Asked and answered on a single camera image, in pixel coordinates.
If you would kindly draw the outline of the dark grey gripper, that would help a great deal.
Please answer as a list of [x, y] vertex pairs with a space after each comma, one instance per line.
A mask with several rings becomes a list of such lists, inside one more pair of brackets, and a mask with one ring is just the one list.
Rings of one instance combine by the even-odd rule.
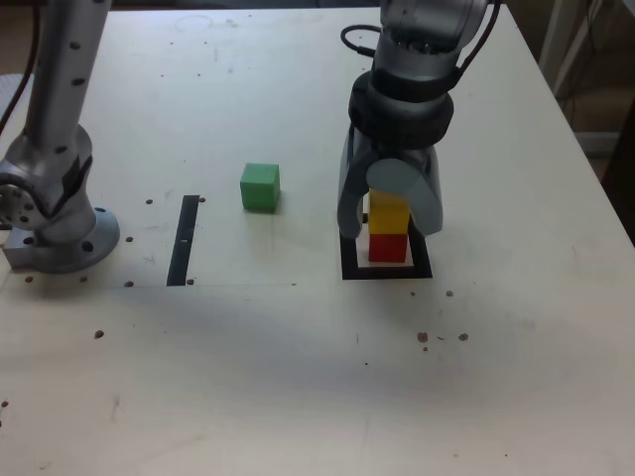
[[404, 199], [423, 236], [442, 230], [444, 212], [434, 148], [398, 149], [373, 142], [350, 126], [340, 161], [336, 209], [344, 238], [357, 238], [361, 232], [363, 197], [369, 187]]

